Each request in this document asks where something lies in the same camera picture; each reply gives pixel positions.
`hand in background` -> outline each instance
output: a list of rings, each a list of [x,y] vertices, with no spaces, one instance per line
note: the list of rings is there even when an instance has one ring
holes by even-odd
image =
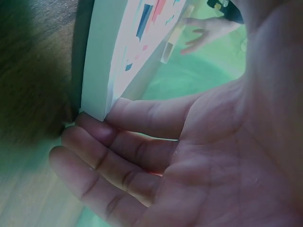
[[[193,33],[201,34],[201,36],[186,42],[186,45],[189,47],[182,50],[182,54],[192,53],[241,26],[241,24],[229,21],[223,17],[212,17],[208,19],[185,18],[183,22],[188,26],[198,27],[199,29],[194,30]]]

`pink shape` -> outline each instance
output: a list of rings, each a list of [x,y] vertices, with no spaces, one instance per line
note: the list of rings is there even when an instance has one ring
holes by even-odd
[[[158,0],[155,13],[153,14],[153,17],[152,17],[153,23],[155,23],[157,16],[162,13],[165,3],[166,3],[166,0]]]
[[[154,3],[154,5],[153,5],[153,9],[152,9],[150,18],[148,18],[148,21],[147,21],[146,31],[148,31],[148,29],[150,28],[150,25],[151,25],[151,22],[152,22],[152,19],[153,19],[153,15],[155,14],[157,5],[158,5],[158,0],[155,0],[155,3]]]

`hand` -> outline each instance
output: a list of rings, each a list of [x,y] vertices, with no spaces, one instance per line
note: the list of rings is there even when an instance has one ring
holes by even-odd
[[[245,128],[242,86],[120,99],[106,123],[82,113],[51,151],[51,166],[113,226],[298,226],[287,179]]]
[[[263,2],[241,2],[253,9],[243,77],[169,101],[119,99],[106,122],[81,114],[51,151],[67,187],[113,226],[303,225],[303,3],[261,17]]]
[[[213,17],[208,19],[185,18],[183,19],[183,23],[188,26],[199,27],[199,29],[194,30],[193,33],[199,33],[201,36],[197,39],[186,42],[186,45],[189,45],[189,47],[182,50],[182,54],[194,52],[241,26],[241,24],[229,21],[223,17]]]

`white book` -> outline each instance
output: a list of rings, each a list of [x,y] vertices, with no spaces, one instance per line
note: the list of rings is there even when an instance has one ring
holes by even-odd
[[[100,121],[105,119],[174,27],[185,2],[95,0],[83,72],[81,110]],[[165,3],[164,7],[152,20],[160,3]]]

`wooden floor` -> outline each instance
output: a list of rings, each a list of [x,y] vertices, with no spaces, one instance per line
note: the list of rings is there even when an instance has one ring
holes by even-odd
[[[83,209],[48,165],[65,119],[77,5],[0,3],[1,227],[72,227]]]

